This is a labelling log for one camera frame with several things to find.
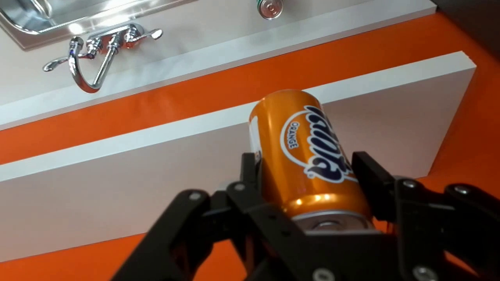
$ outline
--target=can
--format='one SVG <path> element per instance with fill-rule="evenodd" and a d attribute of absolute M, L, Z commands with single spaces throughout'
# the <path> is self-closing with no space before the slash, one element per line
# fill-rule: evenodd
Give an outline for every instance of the can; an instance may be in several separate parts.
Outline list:
<path fill-rule="evenodd" d="M 320 104 L 301 91 L 264 97 L 250 114 L 261 194 L 309 233 L 372 230 L 369 203 Z"/>

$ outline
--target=sink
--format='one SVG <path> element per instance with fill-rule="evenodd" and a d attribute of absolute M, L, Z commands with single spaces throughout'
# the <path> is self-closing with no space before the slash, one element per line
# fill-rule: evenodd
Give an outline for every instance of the sink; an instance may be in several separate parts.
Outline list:
<path fill-rule="evenodd" d="M 0 25 L 31 50 L 192 0 L 1 0 Z"/>

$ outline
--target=fanta logo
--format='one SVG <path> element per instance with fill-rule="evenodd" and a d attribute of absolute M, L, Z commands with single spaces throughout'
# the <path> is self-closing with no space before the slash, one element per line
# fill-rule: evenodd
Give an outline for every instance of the fanta logo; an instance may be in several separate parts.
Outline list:
<path fill-rule="evenodd" d="M 308 130 L 308 138 L 297 138 L 298 128 Z M 279 143 L 283 153 L 292 163 L 301 166 L 309 178 L 342 183 L 350 174 L 350 168 L 344 161 L 339 141 L 333 135 L 328 119 L 314 107 L 304 107 L 303 111 L 295 113 L 286 121 L 281 128 Z M 298 146 L 309 147 L 311 153 L 303 153 L 303 150 L 292 152 Z"/>

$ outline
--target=orange soda can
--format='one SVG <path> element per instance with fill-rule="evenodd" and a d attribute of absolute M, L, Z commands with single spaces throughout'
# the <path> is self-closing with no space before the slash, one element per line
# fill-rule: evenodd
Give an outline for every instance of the orange soda can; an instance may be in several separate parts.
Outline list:
<path fill-rule="evenodd" d="M 278 91 L 250 114 L 261 158 L 261 194 L 306 233 L 370 230 L 369 203 L 320 104 L 301 91 Z"/>

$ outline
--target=white panel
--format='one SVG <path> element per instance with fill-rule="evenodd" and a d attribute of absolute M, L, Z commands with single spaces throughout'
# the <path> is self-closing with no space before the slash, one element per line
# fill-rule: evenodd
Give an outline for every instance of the white panel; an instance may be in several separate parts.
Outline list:
<path fill-rule="evenodd" d="M 239 18 L 217 18 L 223 4 L 229 2 L 200 0 L 169 10 L 167 13 L 175 13 L 172 18 L 161 13 L 140 19 L 144 27 L 165 25 L 165 36 L 158 43 L 140 46 L 136 52 L 122 52 L 114 60 L 103 89 L 95 96 L 81 93 L 72 83 L 65 66 L 53 74 L 42 74 L 42 64 L 67 54 L 67 44 L 22 54 L 12 43 L 6 43 L 9 49 L 1 50 L 3 58 L 12 63 L 0 69 L 0 130 L 434 11 L 434 5 L 428 0 L 292 0 L 289 15 L 269 24 L 259 21 L 256 13 L 250 13 L 254 10 L 251 0 L 240 0 L 248 7 L 233 5 L 236 2 L 228 5 L 225 13 L 237 10 Z M 97 68 L 98 63 L 94 61 L 94 66 L 84 69 L 87 80 Z"/>
<path fill-rule="evenodd" d="M 475 66 L 464 54 L 308 89 L 344 149 L 425 175 Z M 144 233 L 184 189 L 220 189 L 248 152 L 251 105 L 0 166 L 0 261 Z"/>

